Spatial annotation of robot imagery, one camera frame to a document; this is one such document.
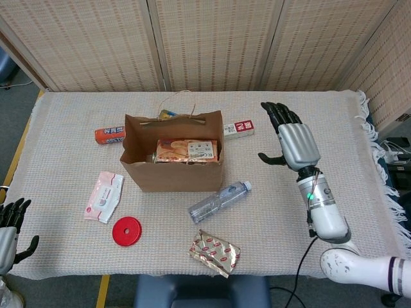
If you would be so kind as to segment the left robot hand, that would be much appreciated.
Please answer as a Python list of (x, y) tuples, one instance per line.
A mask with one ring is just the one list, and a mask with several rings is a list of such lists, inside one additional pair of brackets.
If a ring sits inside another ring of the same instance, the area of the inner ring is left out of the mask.
[(39, 235), (33, 236), (29, 247), (17, 253), (17, 243), (25, 213), (31, 205), (30, 199), (20, 198), (1, 205), (1, 276), (5, 276), (15, 264), (31, 257), (38, 245)]

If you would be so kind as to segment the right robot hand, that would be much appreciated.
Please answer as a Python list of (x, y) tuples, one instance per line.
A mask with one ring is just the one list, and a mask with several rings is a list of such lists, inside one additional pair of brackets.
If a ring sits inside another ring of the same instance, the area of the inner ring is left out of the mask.
[(271, 166), (288, 166), (298, 172), (304, 168), (314, 168), (320, 160), (320, 153), (309, 127), (299, 116), (282, 103), (262, 102), (281, 146), (280, 157), (268, 157), (259, 153), (258, 157)]

